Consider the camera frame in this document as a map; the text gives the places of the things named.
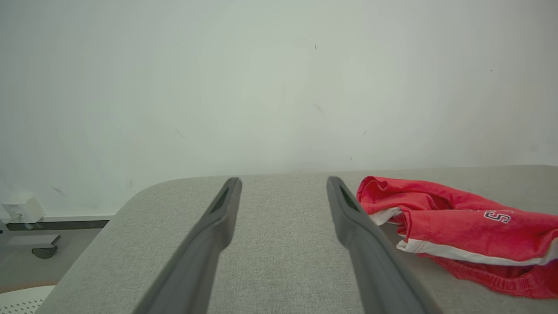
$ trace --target red ribbed hem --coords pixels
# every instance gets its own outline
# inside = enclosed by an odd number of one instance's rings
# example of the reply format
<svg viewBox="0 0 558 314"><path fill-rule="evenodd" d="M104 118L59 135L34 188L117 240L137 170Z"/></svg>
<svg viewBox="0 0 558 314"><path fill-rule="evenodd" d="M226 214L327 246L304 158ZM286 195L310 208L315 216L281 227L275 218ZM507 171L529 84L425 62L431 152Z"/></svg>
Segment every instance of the red ribbed hem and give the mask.
<svg viewBox="0 0 558 314"><path fill-rule="evenodd" d="M526 268L475 264L429 254L418 254L418 256L434 260L459 279L479 283L496 292L533 299L558 298L558 260L546 265L533 265ZM503 275L496 275L482 269L486 267L497 270Z"/></svg>

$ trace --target white baseboard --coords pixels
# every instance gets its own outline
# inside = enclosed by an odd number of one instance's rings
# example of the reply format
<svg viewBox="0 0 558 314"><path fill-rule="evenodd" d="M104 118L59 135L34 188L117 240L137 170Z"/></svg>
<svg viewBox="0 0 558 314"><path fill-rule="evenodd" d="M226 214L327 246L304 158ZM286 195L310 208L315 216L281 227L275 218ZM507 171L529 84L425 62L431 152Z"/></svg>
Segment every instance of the white baseboard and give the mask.
<svg viewBox="0 0 558 314"><path fill-rule="evenodd" d="M116 213L67 213L67 214L46 214L39 222L55 221L91 221L91 220L110 220ZM0 217L3 223L9 223L12 218L9 216Z"/></svg>

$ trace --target white wall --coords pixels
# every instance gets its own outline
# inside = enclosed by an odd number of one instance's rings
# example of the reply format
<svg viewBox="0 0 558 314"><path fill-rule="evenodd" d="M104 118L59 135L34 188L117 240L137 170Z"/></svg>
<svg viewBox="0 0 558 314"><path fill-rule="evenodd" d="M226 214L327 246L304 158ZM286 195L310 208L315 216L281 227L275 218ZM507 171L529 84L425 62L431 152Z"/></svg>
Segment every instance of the white wall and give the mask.
<svg viewBox="0 0 558 314"><path fill-rule="evenodd" d="M73 215L204 175L558 165L557 12L3 1L0 201Z"/></svg>

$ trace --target white box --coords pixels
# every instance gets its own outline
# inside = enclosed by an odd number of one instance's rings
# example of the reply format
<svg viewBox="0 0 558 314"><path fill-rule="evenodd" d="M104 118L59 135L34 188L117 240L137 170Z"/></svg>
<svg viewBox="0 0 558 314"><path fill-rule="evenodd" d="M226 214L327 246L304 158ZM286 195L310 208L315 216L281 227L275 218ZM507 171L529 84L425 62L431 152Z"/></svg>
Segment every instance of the white box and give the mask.
<svg viewBox="0 0 558 314"><path fill-rule="evenodd" d="M34 196L27 200L2 204L2 206L4 206L9 216L14 219L13 222L16 223L35 223L45 215Z"/></svg>

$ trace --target gray table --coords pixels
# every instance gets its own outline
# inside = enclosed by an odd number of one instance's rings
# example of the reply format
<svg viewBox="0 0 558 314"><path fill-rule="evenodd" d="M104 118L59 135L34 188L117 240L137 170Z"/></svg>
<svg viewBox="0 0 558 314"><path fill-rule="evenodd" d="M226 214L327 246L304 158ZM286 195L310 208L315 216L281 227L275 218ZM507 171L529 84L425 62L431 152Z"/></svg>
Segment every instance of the gray table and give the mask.
<svg viewBox="0 0 558 314"><path fill-rule="evenodd" d="M210 313L362 313L347 251L335 237L325 183L357 191L367 175L450 185L525 211L558 215L558 167L502 166L241 176L231 245ZM38 314L131 313L226 177L179 179L135 195L83 252ZM393 226L383 227L394 245ZM553 313L558 300L492 292L429 259L400 252L446 313Z"/></svg>

